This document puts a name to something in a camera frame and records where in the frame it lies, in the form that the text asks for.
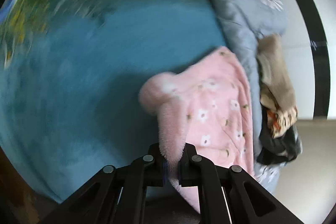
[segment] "teal blanket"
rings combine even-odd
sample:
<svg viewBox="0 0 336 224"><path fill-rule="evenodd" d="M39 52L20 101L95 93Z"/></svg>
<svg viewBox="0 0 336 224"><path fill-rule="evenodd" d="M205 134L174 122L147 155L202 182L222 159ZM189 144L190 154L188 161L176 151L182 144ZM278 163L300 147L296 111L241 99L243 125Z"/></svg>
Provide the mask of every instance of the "teal blanket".
<svg viewBox="0 0 336 224"><path fill-rule="evenodd" d="M57 202L158 141L148 78L225 45L208 0L15 0L0 39L0 146Z"/></svg>

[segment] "pink blanket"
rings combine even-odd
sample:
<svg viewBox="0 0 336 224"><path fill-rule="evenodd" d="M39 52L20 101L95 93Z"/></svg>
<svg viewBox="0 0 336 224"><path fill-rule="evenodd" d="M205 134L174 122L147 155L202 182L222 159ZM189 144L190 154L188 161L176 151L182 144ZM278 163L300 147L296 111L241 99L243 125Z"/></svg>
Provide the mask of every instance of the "pink blanket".
<svg viewBox="0 0 336 224"><path fill-rule="evenodd" d="M240 165L253 175L250 87L236 55L226 47L178 75L164 72L150 78L139 101L157 115L170 182L196 211L200 211L197 187L182 188L177 179L186 142L215 165Z"/></svg>

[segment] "floor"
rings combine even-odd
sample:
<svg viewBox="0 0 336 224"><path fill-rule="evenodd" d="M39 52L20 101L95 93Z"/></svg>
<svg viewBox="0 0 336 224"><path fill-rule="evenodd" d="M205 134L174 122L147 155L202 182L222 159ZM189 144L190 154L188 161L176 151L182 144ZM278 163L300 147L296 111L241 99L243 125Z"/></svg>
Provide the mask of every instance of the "floor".
<svg viewBox="0 0 336 224"><path fill-rule="evenodd" d="M336 203L336 121L299 121L303 153L281 171L275 197L304 224L321 224Z"/></svg>

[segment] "beige cloth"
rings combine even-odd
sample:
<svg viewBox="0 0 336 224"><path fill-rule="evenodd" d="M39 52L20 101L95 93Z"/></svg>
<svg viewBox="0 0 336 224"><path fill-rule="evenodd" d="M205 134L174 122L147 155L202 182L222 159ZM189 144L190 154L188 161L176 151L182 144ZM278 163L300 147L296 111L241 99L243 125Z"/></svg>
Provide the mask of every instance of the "beige cloth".
<svg viewBox="0 0 336 224"><path fill-rule="evenodd" d="M283 58L280 36L259 41L261 66L260 102L267 107L267 125L272 138L281 137L297 121L295 92Z"/></svg>
<svg viewBox="0 0 336 224"><path fill-rule="evenodd" d="M261 65L261 81L266 85L261 88L262 105L282 111L295 107L295 92L283 58L280 36L272 34L259 40L257 58ZM270 98L275 99L274 105L269 104Z"/></svg>

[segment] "white wall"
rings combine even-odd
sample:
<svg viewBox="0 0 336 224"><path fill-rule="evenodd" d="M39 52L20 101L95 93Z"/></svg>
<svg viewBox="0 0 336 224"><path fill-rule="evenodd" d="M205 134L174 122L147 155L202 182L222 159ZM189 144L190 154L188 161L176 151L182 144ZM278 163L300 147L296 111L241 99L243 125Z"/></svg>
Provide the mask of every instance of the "white wall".
<svg viewBox="0 0 336 224"><path fill-rule="evenodd" d="M336 203L336 122L297 125L303 153L283 168L274 195L304 224L321 224Z"/></svg>
<svg viewBox="0 0 336 224"><path fill-rule="evenodd" d="M288 47L288 44L292 44L292 47L303 46L303 44L308 45L305 47L305 51L302 52L299 61L292 62L293 59L286 58L286 64L291 74L290 77L293 81L294 89L298 95L297 105L299 109L299 118L310 119L312 118L312 113L314 112L314 97L307 95L311 94L312 92L315 93L313 88L315 85L311 84L312 72L314 72L314 69L312 70L311 68L312 61L310 61L312 57L309 56L307 51L307 49L310 48L310 41L309 39L307 40L305 35L305 27L301 26L303 21L300 17L300 14L297 12L297 8L295 7L297 5L295 0L283 0L283 2L285 7L287 7L289 22L287 32L283 36L283 39L287 41L287 44L284 45L284 48ZM327 47L330 60L330 104L328 119L336 119L336 1L314 0L314 2L320 14L325 36L328 42ZM297 74L296 72L291 73L291 69L298 65L298 62L300 62L300 67L302 69L304 68L304 77L298 77L300 74ZM301 84L298 79L304 79L304 84Z"/></svg>

